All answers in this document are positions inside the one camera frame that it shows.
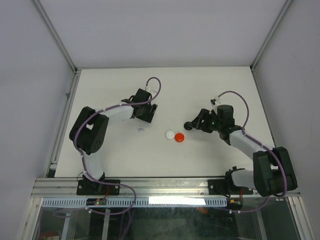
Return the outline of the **black earbud charging case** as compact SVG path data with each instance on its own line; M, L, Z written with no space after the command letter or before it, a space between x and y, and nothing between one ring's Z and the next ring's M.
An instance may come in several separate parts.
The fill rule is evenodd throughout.
M187 121L184 123L183 125L184 129L187 130L187 131L190 131L193 129L192 125L191 125L191 122Z

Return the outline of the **orange earbud charging case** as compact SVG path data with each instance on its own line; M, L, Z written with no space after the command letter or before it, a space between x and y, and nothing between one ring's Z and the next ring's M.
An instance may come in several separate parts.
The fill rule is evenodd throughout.
M176 142L181 143L181 142L183 142L185 140L185 136L184 136L183 133L178 132L178 133L175 134L174 139L175 139Z

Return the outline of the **white earbud charging case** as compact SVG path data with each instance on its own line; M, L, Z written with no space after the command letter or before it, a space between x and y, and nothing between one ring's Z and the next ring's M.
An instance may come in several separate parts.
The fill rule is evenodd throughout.
M175 138L175 132L172 131L172 130L168 130L166 133L165 133L165 138L167 140L173 140Z

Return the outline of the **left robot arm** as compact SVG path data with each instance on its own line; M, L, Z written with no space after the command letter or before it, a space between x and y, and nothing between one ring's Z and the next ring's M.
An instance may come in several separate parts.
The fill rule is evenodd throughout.
M100 110L85 106L80 111L69 132L69 139L80 154L83 175L88 180L87 188L93 194L100 194L105 188L105 173L98 151L104 143L107 127L135 118L151 123L158 107L157 104L152 104L152 101L158 95L156 93L153 96L149 91L139 88L135 95L116 105Z

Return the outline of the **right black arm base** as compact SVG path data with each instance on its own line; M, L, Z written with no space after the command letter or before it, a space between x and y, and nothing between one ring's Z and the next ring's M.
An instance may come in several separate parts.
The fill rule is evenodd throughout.
M231 195L252 195L253 190L247 187L235 186L228 183L224 179L209 179L207 181L207 187L209 195L222 195L225 197L230 197Z

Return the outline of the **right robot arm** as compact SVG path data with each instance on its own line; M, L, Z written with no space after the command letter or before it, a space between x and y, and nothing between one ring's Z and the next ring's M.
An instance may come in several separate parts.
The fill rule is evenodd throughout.
M183 126L187 131L218 132L221 140L252 160L252 170L234 166L226 171L222 190L234 194L241 188L253 189L262 197L280 197L296 190L298 182L288 150L285 147L270 148L245 133L235 123L233 114L231 105L219 105L216 110L203 108L194 120Z

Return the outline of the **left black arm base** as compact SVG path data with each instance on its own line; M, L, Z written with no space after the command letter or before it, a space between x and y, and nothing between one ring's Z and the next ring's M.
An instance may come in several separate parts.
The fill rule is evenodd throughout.
M119 185L106 185L91 181L87 178L78 181L76 194L78 196L118 196L120 194Z

